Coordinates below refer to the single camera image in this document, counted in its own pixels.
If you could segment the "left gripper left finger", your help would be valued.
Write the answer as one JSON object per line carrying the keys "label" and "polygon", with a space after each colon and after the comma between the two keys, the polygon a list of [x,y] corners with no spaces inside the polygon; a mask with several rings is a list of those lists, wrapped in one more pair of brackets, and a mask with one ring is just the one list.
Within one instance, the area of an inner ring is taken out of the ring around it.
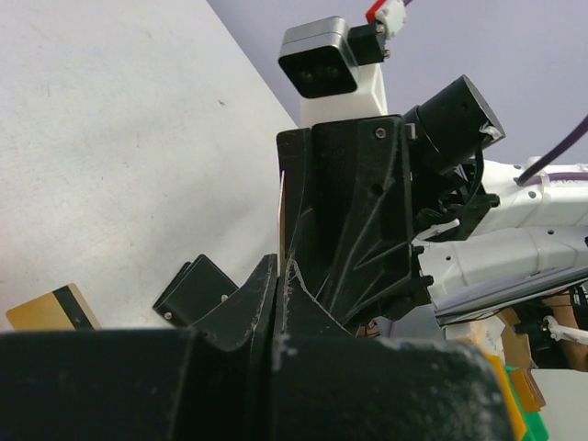
{"label": "left gripper left finger", "polygon": [[1,339],[4,440],[266,440],[277,257],[182,329]]}

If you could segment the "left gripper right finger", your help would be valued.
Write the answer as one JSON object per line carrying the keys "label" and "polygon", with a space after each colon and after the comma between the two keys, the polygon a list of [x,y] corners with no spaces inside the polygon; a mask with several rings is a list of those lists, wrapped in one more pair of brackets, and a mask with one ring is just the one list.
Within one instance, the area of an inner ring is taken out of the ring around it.
{"label": "left gripper right finger", "polygon": [[497,375],[473,345],[306,334],[275,340],[277,440],[512,440]]}

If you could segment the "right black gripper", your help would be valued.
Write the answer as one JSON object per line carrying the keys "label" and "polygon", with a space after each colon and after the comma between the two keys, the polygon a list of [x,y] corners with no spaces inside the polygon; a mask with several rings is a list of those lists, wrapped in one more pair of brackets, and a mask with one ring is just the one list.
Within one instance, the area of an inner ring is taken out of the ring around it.
{"label": "right black gripper", "polygon": [[378,316],[398,320],[428,301],[406,134],[400,115],[385,115],[276,136],[284,251],[310,257],[316,299],[347,330]]}

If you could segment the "black card holder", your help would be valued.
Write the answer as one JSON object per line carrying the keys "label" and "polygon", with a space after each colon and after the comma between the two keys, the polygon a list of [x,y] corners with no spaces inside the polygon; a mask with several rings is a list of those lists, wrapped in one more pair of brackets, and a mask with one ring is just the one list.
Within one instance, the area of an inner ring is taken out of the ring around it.
{"label": "black card holder", "polygon": [[153,310],[174,327],[186,327],[203,318],[238,286],[200,254],[185,262],[153,304]]}

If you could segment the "gold card stripe up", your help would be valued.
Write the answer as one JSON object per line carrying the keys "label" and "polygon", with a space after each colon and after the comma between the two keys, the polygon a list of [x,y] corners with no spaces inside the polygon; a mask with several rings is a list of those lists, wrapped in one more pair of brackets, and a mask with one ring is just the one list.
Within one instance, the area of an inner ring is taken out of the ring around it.
{"label": "gold card stripe up", "polygon": [[59,287],[6,312],[15,331],[98,330],[101,325],[80,289]]}

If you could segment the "gold card front up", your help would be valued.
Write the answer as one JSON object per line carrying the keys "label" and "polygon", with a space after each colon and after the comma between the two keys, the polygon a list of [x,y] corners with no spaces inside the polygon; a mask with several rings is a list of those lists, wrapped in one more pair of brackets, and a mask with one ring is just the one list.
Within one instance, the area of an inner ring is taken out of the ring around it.
{"label": "gold card front up", "polygon": [[278,257],[281,262],[286,255],[286,171],[280,172],[280,188],[277,214]]}

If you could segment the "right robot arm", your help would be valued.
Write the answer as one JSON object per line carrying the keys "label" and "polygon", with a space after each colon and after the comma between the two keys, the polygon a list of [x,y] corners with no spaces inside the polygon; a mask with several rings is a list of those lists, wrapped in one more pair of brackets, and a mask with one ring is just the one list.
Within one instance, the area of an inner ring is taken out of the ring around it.
{"label": "right robot arm", "polygon": [[488,161],[503,129],[467,76],[391,115],[378,68],[277,136],[281,333],[352,332],[433,303],[482,319],[586,277],[587,168]]}

